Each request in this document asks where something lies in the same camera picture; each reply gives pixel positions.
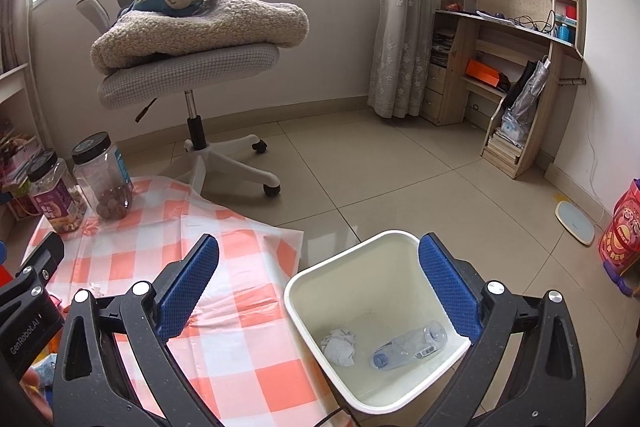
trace white container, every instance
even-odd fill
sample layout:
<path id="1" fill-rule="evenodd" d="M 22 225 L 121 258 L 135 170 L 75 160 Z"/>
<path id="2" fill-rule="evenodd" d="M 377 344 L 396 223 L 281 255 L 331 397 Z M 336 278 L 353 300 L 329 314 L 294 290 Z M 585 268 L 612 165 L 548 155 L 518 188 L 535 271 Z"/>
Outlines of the white container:
<path id="1" fill-rule="evenodd" d="M 440 378 L 471 346 L 453 328 L 418 262 L 417 237 L 389 230 L 297 274 L 284 292 L 285 306 L 318 363 L 355 409 L 386 414 L 404 407 Z M 436 355 L 380 371 L 373 352 L 392 338 L 429 321 L 447 331 Z M 355 364 L 332 365 L 320 342 L 336 328 L 356 335 Z"/>

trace curtain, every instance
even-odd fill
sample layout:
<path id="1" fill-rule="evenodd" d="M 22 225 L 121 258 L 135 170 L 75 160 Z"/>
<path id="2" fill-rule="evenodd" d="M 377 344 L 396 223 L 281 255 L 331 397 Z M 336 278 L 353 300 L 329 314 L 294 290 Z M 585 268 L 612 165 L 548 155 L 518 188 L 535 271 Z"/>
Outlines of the curtain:
<path id="1" fill-rule="evenodd" d="M 435 8 L 435 0 L 381 0 L 368 103 L 384 118 L 420 113 Z"/>
<path id="2" fill-rule="evenodd" d="M 0 73 L 6 73 L 22 64 L 24 83 L 33 121 L 45 146 L 51 144 L 49 129 L 42 115 L 38 89 L 33 76 L 31 61 L 31 0 L 0 0 Z"/>

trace silver bolt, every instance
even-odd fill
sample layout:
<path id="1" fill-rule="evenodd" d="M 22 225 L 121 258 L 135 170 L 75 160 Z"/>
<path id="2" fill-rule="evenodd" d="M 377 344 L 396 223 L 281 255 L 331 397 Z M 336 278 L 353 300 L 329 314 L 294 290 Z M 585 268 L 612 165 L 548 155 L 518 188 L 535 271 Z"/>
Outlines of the silver bolt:
<path id="1" fill-rule="evenodd" d="M 562 302 L 562 294 L 556 290 L 549 292 L 549 300 L 553 302 Z"/>
<path id="2" fill-rule="evenodd" d="M 87 290 L 79 290 L 76 292 L 76 296 L 74 297 L 74 301 L 76 302 L 84 302 L 89 298 L 89 292 Z"/>
<path id="3" fill-rule="evenodd" d="M 133 293 L 134 295 L 144 295 L 149 291 L 149 288 L 150 286 L 148 282 L 144 282 L 144 281 L 136 282 L 133 285 Z"/>
<path id="4" fill-rule="evenodd" d="M 502 295 L 504 293 L 504 285 L 501 282 L 491 281 L 486 288 L 494 295 Z"/>

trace chair seat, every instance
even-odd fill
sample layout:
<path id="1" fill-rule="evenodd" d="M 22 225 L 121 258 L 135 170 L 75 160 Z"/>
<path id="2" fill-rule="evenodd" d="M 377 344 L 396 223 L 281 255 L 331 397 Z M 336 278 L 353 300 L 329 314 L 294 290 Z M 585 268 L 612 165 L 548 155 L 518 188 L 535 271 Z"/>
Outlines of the chair seat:
<path id="1" fill-rule="evenodd" d="M 118 70 L 98 87 L 107 109 L 148 102 L 168 94 L 255 76 L 273 68 L 280 52 L 273 44 L 248 44 L 166 58 Z"/>

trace plastic jar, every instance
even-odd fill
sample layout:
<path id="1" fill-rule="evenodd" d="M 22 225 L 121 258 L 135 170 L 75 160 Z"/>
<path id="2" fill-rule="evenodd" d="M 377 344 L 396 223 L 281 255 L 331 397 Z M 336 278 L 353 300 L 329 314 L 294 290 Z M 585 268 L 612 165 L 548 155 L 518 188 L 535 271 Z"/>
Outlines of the plastic jar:
<path id="1" fill-rule="evenodd" d="M 27 167 L 29 195 L 58 233 L 73 232 L 82 223 L 86 203 L 66 163 L 53 149 L 35 156 Z"/>
<path id="2" fill-rule="evenodd" d="M 106 132 L 85 138 L 71 151 L 74 176 L 84 197 L 103 219 L 122 219 L 129 213 L 133 184 L 116 144 Z"/>

